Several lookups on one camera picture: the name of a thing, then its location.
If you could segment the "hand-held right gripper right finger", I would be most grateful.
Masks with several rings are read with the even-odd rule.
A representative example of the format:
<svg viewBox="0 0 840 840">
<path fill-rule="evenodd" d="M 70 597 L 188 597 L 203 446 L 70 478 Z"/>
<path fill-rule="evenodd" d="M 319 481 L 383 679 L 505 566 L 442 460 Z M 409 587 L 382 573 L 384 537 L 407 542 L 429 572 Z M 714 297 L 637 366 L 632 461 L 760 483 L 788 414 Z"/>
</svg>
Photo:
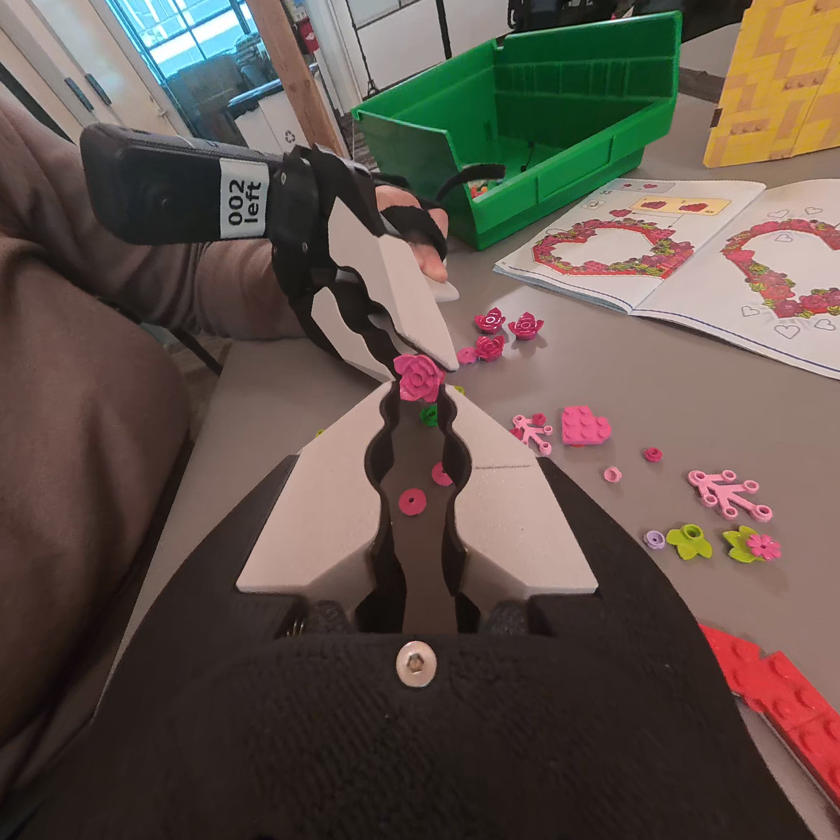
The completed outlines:
<svg viewBox="0 0 840 840">
<path fill-rule="evenodd" d="M 480 615 L 535 595 L 588 595 L 598 583 L 542 459 L 452 385 L 439 394 L 442 468 L 453 483 L 442 568 Z"/>
</svg>

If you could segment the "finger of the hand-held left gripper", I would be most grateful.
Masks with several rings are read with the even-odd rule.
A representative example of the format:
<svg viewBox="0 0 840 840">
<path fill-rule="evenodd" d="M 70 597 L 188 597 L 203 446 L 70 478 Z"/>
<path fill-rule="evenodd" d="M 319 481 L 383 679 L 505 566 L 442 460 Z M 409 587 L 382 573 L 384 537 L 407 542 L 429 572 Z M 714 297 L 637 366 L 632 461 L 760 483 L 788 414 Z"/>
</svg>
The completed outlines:
<svg viewBox="0 0 840 840">
<path fill-rule="evenodd" d="M 396 347 L 389 332 L 371 320 L 366 304 L 350 287 L 323 287 L 313 297 L 311 320 L 324 348 L 378 382 L 393 382 Z"/>
<path fill-rule="evenodd" d="M 459 367 L 446 322 L 410 245 L 372 233 L 339 197 L 329 215 L 329 254 L 362 280 L 369 299 L 383 307 L 402 341 L 441 368 Z"/>
</svg>

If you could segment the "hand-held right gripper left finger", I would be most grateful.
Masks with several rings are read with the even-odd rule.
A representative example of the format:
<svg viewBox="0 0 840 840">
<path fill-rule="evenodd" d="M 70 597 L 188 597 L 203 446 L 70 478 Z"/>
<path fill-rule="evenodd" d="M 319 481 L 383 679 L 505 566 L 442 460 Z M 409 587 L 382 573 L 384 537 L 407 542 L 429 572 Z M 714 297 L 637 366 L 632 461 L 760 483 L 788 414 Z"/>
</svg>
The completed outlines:
<svg viewBox="0 0 840 840">
<path fill-rule="evenodd" d="M 395 464 L 398 384 L 385 383 L 297 454 L 236 581 L 246 594 L 336 602 L 350 616 L 372 595 L 402 618 L 403 568 L 382 483 Z"/>
</svg>

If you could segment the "magenta lego rose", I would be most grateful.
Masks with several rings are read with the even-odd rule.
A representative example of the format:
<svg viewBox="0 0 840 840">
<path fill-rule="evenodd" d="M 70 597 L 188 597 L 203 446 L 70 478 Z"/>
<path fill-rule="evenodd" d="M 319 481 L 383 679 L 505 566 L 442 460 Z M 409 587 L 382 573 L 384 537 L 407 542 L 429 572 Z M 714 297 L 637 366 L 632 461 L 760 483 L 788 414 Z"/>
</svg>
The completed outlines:
<svg viewBox="0 0 840 840">
<path fill-rule="evenodd" d="M 399 378 L 399 392 L 407 403 L 434 404 L 445 383 L 446 372 L 424 354 L 401 354 L 394 359 L 394 371 Z"/>
</svg>

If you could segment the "person's left forearm brown sleeve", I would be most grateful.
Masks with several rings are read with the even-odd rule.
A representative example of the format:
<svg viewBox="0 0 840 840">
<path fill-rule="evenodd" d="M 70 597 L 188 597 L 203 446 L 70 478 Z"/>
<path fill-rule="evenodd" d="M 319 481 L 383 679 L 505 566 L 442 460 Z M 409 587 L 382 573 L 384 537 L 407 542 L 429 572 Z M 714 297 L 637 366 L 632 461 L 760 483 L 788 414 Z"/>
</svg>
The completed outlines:
<svg viewBox="0 0 840 840">
<path fill-rule="evenodd" d="M 264 239 L 127 245 L 93 213 L 78 147 L 2 94 L 2 335 L 81 292 L 143 322 L 232 340 L 303 335 Z"/>
</svg>

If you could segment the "pink heart lego plate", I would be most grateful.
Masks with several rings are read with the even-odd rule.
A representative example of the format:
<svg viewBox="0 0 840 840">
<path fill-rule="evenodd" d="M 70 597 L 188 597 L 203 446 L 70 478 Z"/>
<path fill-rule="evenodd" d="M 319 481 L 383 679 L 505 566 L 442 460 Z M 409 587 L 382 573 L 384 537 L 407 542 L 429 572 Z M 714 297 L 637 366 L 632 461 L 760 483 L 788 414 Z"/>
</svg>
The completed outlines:
<svg viewBox="0 0 840 840">
<path fill-rule="evenodd" d="M 609 421 L 588 406 L 566 406 L 560 420 L 562 443 L 575 448 L 602 445 L 613 433 Z"/>
</svg>

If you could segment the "lime lego leaf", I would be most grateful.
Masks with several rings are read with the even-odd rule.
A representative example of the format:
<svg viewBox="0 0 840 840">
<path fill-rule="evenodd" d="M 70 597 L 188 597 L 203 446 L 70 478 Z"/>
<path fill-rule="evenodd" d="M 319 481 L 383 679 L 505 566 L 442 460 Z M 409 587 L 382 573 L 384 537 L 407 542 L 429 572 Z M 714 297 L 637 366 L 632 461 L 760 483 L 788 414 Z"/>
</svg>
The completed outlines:
<svg viewBox="0 0 840 840">
<path fill-rule="evenodd" d="M 702 528 L 695 523 L 687 523 L 680 528 L 672 528 L 665 535 L 667 545 L 673 547 L 683 561 L 696 558 L 709 559 L 713 549 L 706 539 Z"/>
</svg>

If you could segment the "lego instruction booklet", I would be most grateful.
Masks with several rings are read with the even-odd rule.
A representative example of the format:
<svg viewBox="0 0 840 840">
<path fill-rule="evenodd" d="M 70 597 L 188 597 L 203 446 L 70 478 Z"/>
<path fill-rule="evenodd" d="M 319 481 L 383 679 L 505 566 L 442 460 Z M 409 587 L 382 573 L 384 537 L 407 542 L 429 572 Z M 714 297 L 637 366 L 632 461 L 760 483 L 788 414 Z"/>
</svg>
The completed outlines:
<svg viewBox="0 0 840 840">
<path fill-rule="evenodd" d="M 617 178 L 495 271 L 839 378 L 837 178 Z"/>
</svg>

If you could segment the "red heart lego base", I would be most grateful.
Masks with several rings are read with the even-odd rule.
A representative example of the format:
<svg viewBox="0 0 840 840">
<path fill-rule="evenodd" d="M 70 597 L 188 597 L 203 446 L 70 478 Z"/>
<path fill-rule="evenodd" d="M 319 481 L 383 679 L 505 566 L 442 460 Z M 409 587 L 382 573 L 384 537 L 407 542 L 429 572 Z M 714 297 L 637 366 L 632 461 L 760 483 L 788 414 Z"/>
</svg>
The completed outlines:
<svg viewBox="0 0 840 840">
<path fill-rule="evenodd" d="M 839 806 L 839 714 L 782 653 L 700 625 L 731 693 L 760 714 Z"/>
</svg>

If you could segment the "yellow lego set box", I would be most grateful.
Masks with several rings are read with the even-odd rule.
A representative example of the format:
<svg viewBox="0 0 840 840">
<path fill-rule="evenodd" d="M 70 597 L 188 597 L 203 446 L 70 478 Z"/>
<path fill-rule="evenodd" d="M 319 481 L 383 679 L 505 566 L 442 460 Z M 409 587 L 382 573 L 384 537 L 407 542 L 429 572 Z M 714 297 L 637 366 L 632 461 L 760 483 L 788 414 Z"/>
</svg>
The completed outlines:
<svg viewBox="0 0 840 840">
<path fill-rule="evenodd" d="M 710 125 L 704 165 L 779 161 L 838 145 L 839 2 L 752 2 Z"/>
</svg>

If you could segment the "person's left hand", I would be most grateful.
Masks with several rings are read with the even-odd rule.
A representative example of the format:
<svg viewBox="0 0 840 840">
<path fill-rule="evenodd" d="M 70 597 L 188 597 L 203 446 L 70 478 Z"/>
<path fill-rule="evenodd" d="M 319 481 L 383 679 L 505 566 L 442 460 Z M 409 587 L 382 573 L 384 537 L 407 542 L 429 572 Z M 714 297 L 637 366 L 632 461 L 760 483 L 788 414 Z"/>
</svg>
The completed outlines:
<svg viewBox="0 0 840 840">
<path fill-rule="evenodd" d="M 383 217 L 410 245 L 425 276 L 439 283 L 446 282 L 446 211 L 436 203 L 421 201 L 414 194 L 387 183 L 376 185 L 375 199 Z"/>
</svg>

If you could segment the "white recycling bin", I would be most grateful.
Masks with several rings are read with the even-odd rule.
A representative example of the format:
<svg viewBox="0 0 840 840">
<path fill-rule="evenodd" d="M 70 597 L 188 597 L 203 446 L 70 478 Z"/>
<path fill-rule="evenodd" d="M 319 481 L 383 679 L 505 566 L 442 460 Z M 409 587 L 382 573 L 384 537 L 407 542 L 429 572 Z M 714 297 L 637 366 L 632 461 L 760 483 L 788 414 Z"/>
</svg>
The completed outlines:
<svg viewBox="0 0 840 840">
<path fill-rule="evenodd" d="M 290 153 L 309 142 L 284 91 L 258 100 L 256 108 L 234 118 L 246 145 L 268 154 Z"/>
</svg>

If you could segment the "lime leaf with magenta flower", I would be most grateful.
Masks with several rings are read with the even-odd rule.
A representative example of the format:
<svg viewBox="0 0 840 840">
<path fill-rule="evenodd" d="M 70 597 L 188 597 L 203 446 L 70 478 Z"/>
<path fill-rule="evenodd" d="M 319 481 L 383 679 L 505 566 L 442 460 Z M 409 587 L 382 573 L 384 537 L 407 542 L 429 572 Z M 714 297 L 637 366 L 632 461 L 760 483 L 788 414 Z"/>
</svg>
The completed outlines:
<svg viewBox="0 0 840 840">
<path fill-rule="evenodd" d="M 741 564 L 772 562 L 782 557 L 781 545 L 769 534 L 741 525 L 722 533 L 728 548 L 728 557 Z"/>
</svg>

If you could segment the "person's brown clothing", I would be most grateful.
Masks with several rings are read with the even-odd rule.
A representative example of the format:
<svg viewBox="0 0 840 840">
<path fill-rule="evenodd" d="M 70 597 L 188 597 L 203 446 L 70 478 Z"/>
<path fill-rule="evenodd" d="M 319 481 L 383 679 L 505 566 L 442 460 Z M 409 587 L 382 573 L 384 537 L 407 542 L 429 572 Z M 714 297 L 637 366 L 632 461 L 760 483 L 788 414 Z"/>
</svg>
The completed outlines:
<svg viewBox="0 0 840 840">
<path fill-rule="evenodd" d="M 112 303 L 69 304 L 2 335 L 2 799 L 88 715 L 186 447 L 168 353 Z"/>
</svg>

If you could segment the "wooden post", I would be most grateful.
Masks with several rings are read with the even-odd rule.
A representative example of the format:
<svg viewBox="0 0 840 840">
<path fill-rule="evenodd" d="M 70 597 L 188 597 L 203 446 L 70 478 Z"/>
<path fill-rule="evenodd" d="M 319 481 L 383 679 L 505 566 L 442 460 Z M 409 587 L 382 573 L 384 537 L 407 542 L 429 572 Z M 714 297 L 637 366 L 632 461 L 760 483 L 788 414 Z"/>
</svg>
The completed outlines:
<svg viewBox="0 0 840 840">
<path fill-rule="evenodd" d="M 333 125 L 299 49 L 286 5 L 282 1 L 247 1 L 246 4 L 309 145 L 312 148 L 320 145 L 346 157 L 343 137 Z"/>
</svg>

